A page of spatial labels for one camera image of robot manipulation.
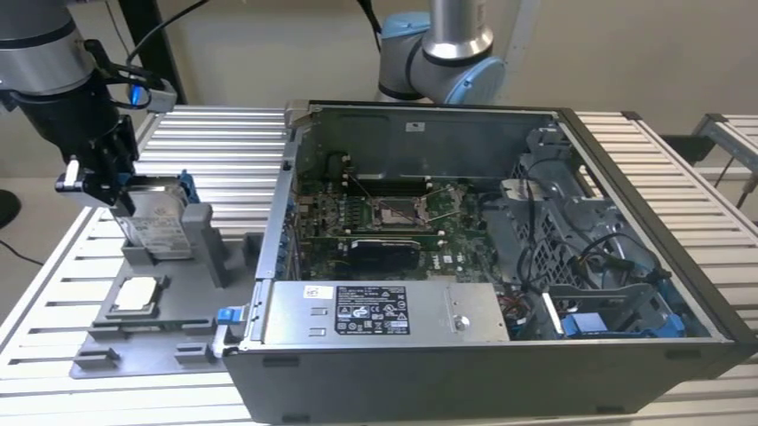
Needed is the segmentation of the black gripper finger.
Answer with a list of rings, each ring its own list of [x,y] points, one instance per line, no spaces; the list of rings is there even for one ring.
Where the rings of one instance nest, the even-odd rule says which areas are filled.
[[[114,128],[93,141],[93,162],[90,168],[99,175],[115,178],[135,173],[139,159],[133,118],[123,114]]]
[[[111,209],[117,217],[131,217],[135,204],[129,193],[133,173],[99,174],[87,170],[75,155],[56,181],[56,192],[86,207]]]

